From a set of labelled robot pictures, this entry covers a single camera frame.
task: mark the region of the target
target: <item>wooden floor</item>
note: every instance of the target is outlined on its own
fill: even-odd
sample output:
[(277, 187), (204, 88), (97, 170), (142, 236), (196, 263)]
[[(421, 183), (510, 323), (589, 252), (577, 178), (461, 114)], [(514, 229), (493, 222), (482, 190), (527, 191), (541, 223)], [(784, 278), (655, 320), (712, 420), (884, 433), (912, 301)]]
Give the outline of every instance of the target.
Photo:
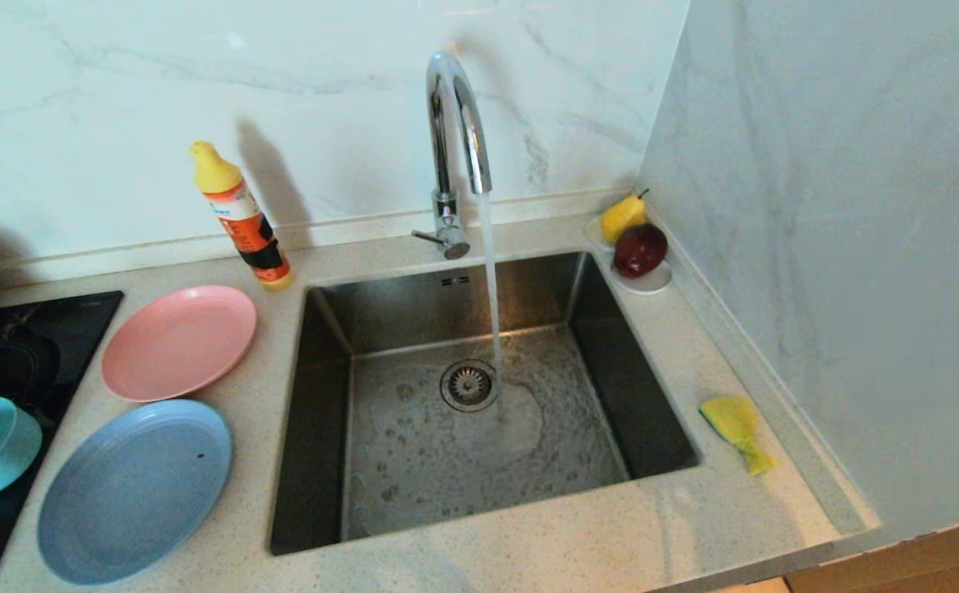
[(729, 586), (728, 589), (719, 589), (717, 593), (791, 593), (784, 579), (770, 578), (768, 581), (752, 582), (750, 585)]
[(959, 528), (717, 593), (959, 593)]

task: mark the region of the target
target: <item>stainless steel sink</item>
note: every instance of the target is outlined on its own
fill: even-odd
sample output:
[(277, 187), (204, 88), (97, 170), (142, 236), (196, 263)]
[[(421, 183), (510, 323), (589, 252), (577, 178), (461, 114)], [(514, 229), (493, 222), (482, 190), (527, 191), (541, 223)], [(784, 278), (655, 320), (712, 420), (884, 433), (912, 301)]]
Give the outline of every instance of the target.
[(496, 273), (499, 371), (483, 267), (307, 292), (272, 553), (697, 463), (588, 253)]

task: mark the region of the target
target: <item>water stream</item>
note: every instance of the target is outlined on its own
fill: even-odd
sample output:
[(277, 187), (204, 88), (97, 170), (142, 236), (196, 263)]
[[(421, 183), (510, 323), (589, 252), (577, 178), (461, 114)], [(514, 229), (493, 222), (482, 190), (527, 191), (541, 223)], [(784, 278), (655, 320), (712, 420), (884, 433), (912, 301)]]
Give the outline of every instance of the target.
[(490, 330), (494, 345), (494, 370), (502, 374), (502, 338), (498, 319), (498, 278), (494, 274), (494, 225), (490, 221), (490, 195), (477, 195), (479, 222), (483, 226), (483, 249), (487, 259), (487, 296), (490, 299)]

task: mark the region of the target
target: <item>chrome faucet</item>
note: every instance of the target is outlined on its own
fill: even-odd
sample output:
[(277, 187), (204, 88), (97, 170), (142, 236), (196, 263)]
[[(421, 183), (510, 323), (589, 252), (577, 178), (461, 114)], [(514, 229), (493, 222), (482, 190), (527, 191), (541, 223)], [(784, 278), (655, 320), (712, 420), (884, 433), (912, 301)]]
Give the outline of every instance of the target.
[(447, 259), (458, 259), (469, 252), (469, 243), (461, 229), (457, 214), (457, 192), (450, 187), (447, 166), (447, 121), (442, 105), (441, 91), (454, 98), (457, 121), (461, 125), (461, 145), (468, 156), (469, 180), (472, 193), (490, 191), (490, 165), (487, 162), (487, 143), (483, 138), (483, 124), (476, 109), (472, 85), (461, 64), (447, 52), (436, 52), (428, 61), (427, 75), (428, 124), (432, 132), (432, 155), (435, 159), (435, 183), (432, 190), (432, 208), (435, 214), (435, 234), (413, 231), (413, 236), (438, 244)]

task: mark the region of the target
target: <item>white marble backsplash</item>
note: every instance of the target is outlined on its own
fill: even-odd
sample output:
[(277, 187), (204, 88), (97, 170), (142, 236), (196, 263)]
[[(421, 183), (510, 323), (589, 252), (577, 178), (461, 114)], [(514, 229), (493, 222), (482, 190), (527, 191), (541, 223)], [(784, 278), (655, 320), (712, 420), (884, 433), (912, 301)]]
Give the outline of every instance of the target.
[(280, 226), (422, 210), (435, 49), (479, 95), (492, 198), (632, 184), (687, 7), (2, 0), (0, 259), (219, 233), (196, 138)]
[(641, 183), (879, 537), (959, 521), (959, 2), (693, 3)]

